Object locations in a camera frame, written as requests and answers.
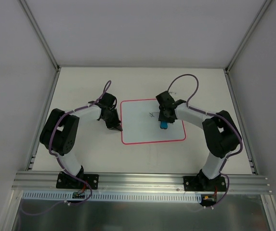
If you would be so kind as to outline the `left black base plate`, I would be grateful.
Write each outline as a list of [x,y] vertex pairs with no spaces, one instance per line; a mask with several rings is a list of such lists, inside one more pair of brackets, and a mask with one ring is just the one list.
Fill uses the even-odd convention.
[[[80,178],[82,181],[87,182],[92,190],[98,189],[98,183],[99,183],[98,174],[85,174],[83,172],[80,172],[77,177]],[[57,177],[56,188],[80,190],[84,186],[84,183],[82,181],[77,180],[61,171]]]

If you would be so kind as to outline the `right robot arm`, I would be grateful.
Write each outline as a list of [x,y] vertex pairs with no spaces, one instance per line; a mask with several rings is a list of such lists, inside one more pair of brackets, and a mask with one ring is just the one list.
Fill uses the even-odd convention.
[[232,155],[232,152],[242,146],[242,138],[230,114],[222,110],[218,113],[205,112],[187,105],[184,100],[174,100],[168,91],[156,96],[159,104],[160,122],[168,124],[182,120],[203,130],[209,155],[199,173],[194,176],[184,176],[184,190],[210,192],[227,189],[226,180],[221,171]]

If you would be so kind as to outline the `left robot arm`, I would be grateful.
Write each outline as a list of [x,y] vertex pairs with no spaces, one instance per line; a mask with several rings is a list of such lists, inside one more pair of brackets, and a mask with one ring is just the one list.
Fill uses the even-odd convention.
[[55,108],[51,111],[39,137],[39,142],[56,157],[59,166],[73,188],[84,183],[83,166],[76,159],[73,147],[78,128],[83,123],[103,120],[109,130],[122,131],[117,112],[117,98],[103,93],[100,99],[69,112]]

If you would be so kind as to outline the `aluminium mounting rail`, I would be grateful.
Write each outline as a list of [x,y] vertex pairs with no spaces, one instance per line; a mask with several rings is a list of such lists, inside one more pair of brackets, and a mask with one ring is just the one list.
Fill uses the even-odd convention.
[[[55,190],[58,171],[18,171],[13,190]],[[182,174],[98,173],[98,191],[127,193],[184,193],[189,181]],[[272,194],[261,175],[230,175],[229,194]]]

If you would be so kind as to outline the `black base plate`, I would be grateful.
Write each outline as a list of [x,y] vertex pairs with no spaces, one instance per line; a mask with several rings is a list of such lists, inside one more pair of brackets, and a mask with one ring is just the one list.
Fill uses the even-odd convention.
[[[83,172],[80,172],[77,177],[80,178],[82,181],[87,182],[92,190],[98,189],[98,183],[99,183],[98,174],[85,174]],[[57,177],[56,188],[80,190],[84,186],[84,183],[82,181],[77,180],[61,171]]]
[[184,190],[196,191],[196,192],[225,192],[227,187],[225,178],[223,176],[217,176],[214,179],[208,179],[205,176],[184,176],[183,177]]

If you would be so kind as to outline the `aluminium frame post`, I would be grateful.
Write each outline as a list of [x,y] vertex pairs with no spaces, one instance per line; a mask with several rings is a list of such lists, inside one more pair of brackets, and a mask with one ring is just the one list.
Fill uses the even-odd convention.
[[239,43],[236,51],[234,52],[232,58],[230,59],[228,65],[225,68],[225,72],[229,73],[236,63],[239,55],[244,50],[245,46],[247,45],[249,39],[251,38],[253,32],[259,25],[260,21],[263,19],[265,13],[269,9],[270,5],[273,3],[273,0],[264,0],[261,7],[259,8],[258,12],[256,13],[253,21],[251,22],[250,26],[248,27],[246,33],[244,34],[243,38],[241,39],[241,42]]
[[34,30],[38,40],[40,41],[46,55],[48,56],[53,68],[56,70],[56,71],[59,71],[59,64],[55,58],[55,56],[53,55],[52,53],[52,50],[28,4],[28,2],[26,0],[18,0],[18,3],[20,4],[22,10],[24,11],[28,21],[30,22],[30,25],[32,27],[32,29]]

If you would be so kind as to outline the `left aluminium frame post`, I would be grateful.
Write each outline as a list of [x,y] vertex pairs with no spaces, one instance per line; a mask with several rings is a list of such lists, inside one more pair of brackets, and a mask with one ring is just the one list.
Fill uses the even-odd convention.
[[28,4],[28,2],[26,0],[18,0],[18,3],[20,4],[22,10],[24,11],[28,21],[30,22],[30,25],[32,27],[32,29],[34,30],[38,40],[40,41],[46,55],[48,56],[53,68],[56,70],[56,71],[59,71],[59,64],[55,58],[55,56],[53,55],[52,53],[52,50]]

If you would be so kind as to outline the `right aluminium frame post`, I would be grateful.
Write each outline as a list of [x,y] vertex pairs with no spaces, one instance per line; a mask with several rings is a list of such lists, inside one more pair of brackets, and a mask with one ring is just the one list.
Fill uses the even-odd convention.
[[236,63],[239,55],[244,50],[245,46],[247,45],[249,39],[251,38],[253,32],[259,25],[260,21],[263,19],[265,13],[269,9],[270,5],[273,3],[273,0],[264,0],[261,7],[259,8],[258,12],[256,13],[253,21],[251,22],[250,26],[248,27],[246,33],[244,34],[243,38],[241,39],[241,42],[239,43],[236,51],[234,52],[232,58],[230,59],[228,65],[225,68],[225,72],[229,73]]

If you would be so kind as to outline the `blue whiteboard eraser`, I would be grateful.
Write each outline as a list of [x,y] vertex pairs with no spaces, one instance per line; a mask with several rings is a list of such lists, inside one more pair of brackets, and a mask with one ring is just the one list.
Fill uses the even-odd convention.
[[161,121],[160,122],[160,126],[161,129],[167,129],[168,128],[168,123],[165,121]]

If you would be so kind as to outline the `pink-framed whiteboard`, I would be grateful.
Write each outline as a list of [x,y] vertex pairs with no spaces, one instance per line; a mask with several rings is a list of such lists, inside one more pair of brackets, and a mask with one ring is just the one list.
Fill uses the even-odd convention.
[[186,131],[181,120],[160,127],[156,99],[127,100],[120,103],[121,141],[125,145],[184,141]]

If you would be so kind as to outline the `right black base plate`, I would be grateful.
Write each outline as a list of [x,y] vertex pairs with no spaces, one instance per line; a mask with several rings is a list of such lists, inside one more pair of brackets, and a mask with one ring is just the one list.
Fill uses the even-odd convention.
[[196,192],[225,192],[227,187],[225,178],[223,176],[217,176],[214,179],[208,179],[205,176],[184,176],[183,177],[184,190],[196,191]]

